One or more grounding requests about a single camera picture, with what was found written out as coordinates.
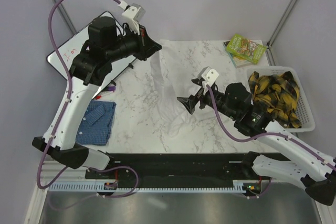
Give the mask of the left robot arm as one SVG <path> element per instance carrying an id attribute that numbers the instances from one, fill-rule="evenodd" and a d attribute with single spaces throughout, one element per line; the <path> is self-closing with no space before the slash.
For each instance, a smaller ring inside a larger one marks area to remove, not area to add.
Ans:
<path id="1" fill-rule="evenodd" d="M 90 101 L 112 71 L 112 63 L 129 56 L 145 61 L 161 50 L 161 45 L 148 36 L 144 26 L 138 28 L 134 32 L 130 25 L 124 24 L 122 36 L 117 34 L 112 17 L 92 21 L 88 26 L 89 38 L 68 69 L 70 84 L 62 104 L 47 132 L 33 139 L 33 147 L 70 168 L 92 167 L 103 178 L 114 175 L 115 165 L 110 162 L 110 156 L 76 143 L 76 136 Z"/>

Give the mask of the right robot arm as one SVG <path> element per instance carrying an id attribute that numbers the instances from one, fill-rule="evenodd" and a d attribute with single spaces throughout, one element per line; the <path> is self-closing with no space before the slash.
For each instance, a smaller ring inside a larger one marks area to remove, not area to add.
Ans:
<path id="1" fill-rule="evenodd" d="M 288 132 L 268 112 L 251 101 L 242 83 L 231 83 L 224 93 L 203 79 L 193 79 L 200 86 L 195 95 L 177 100 L 193 114 L 200 109 L 212 108 L 228 137 L 239 143 L 257 140 L 288 158 L 287 162 L 249 153 L 240 166 L 248 179 L 256 175 L 280 179 L 303 189 L 313 200 L 331 206 L 335 201 L 335 158 L 327 155 Z"/>

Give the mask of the white long sleeve shirt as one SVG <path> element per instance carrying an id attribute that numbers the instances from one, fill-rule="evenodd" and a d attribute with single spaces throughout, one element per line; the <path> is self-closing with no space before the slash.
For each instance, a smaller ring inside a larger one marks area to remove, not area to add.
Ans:
<path id="1" fill-rule="evenodd" d="M 200 60 L 204 56 L 200 41 L 160 40 L 159 44 L 162 49 L 150 58 L 151 76 L 159 95 L 159 116 L 165 123 L 168 136 L 175 137 L 182 127 L 212 117 L 210 109 L 191 115 L 177 100 L 179 96 L 187 97 L 199 90 L 191 79 L 202 70 Z"/>

